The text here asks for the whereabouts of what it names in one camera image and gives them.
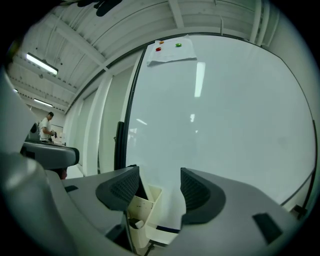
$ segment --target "paper sheet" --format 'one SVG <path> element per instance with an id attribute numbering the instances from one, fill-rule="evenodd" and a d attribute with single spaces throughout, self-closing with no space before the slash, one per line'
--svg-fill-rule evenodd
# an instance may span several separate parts
<path id="1" fill-rule="evenodd" d="M 176 44 L 182 44 L 181 47 L 176 47 Z M 180 61 L 187 59 L 197 59 L 194 46 L 189 36 L 176 37 L 168 40 L 164 40 L 164 43 L 160 44 L 160 41 L 155 41 L 152 52 L 148 57 L 147 66 L 154 63 L 164 63 L 172 61 Z"/>

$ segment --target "fluorescent light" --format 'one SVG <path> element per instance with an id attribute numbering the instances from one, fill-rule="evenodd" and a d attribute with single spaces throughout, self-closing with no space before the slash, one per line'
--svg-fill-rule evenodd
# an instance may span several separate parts
<path id="1" fill-rule="evenodd" d="M 144 124 L 144 125 L 148 125 L 147 123 L 145 123 L 144 121 L 140 120 L 140 119 L 136 119 L 138 122 L 140 122 L 141 124 Z"/>
<path id="2" fill-rule="evenodd" d="M 48 106 L 48 107 L 53 107 L 51 104 L 45 103 L 45 102 L 43 102 L 43 101 L 41 101 L 41 100 L 38 100 L 38 99 L 36 99 L 36 98 L 34 98 L 33 100 L 34 100 L 35 102 L 41 103 L 41 104 L 43 104 L 43 105 L 46 105 L 46 106 Z"/>
<path id="3" fill-rule="evenodd" d="M 195 78 L 195 91 L 194 91 L 195 98 L 198 98 L 201 95 L 202 85 L 204 83 L 204 78 L 205 78 L 205 70 L 206 70 L 205 62 L 198 62 L 196 64 L 196 78 Z"/>
<path id="4" fill-rule="evenodd" d="M 27 53 L 27 54 L 26 54 L 26 58 L 27 58 L 29 61 L 37 64 L 37 65 L 40 66 L 41 68 L 44 68 L 45 70 L 51 72 L 52 74 L 54 74 L 54 75 L 57 75 L 57 74 L 58 74 L 58 69 L 56 69 L 56 68 L 54 68 L 53 66 L 45 63 L 43 60 L 37 58 L 36 56 L 32 55 L 31 53 Z"/>

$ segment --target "white t-shirt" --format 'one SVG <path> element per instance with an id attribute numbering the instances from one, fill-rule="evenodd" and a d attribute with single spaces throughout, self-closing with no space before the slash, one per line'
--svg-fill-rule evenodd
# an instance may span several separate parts
<path id="1" fill-rule="evenodd" d="M 43 127 L 46 127 L 46 129 L 47 129 L 48 131 L 51 131 L 50 121 L 49 121 L 48 118 L 46 118 L 46 117 L 42 120 L 41 125 L 40 125 L 40 140 L 41 140 L 41 141 L 47 141 L 47 140 L 49 139 L 50 135 L 49 135 L 49 134 L 46 134 L 46 133 L 44 133 L 44 132 L 42 131 L 42 128 L 43 128 Z"/>

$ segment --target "desk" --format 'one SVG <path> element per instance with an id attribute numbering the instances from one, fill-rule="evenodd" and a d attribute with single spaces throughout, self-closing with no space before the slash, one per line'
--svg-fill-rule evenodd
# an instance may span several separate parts
<path id="1" fill-rule="evenodd" d="M 181 167 L 250 184 L 281 204 L 311 175 L 316 157 L 308 103 L 280 58 L 241 40 L 190 38 L 197 60 L 147 66 L 148 46 L 126 149 L 126 165 L 140 166 L 163 189 L 159 225 L 172 229 L 186 210 Z"/>

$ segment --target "black rubber pad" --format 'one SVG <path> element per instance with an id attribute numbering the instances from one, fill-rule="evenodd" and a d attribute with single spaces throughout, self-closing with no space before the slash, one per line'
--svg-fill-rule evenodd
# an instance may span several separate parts
<path id="1" fill-rule="evenodd" d="M 215 218 L 226 204 L 224 191 L 187 168 L 181 168 L 181 187 L 186 206 L 182 225 L 204 224 Z"/>
<path id="2" fill-rule="evenodd" d="M 99 184 L 95 195 L 110 210 L 126 212 L 138 190 L 139 178 L 139 167 L 133 167 Z"/>
<path id="3" fill-rule="evenodd" d="M 74 185 L 71 185 L 71 186 L 66 186 L 64 189 L 65 189 L 65 191 L 68 193 L 68 192 L 70 192 L 70 191 L 77 190 L 78 187 L 77 187 L 77 186 L 74 186 Z"/>
<path id="4" fill-rule="evenodd" d="M 269 216 L 268 213 L 259 213 L 253 215 L 252 217 L 257 226 L 259 227 L 268 245 L 271 244 L 282 234 L 281 229 L 278 227 L 275 221 Z"/>

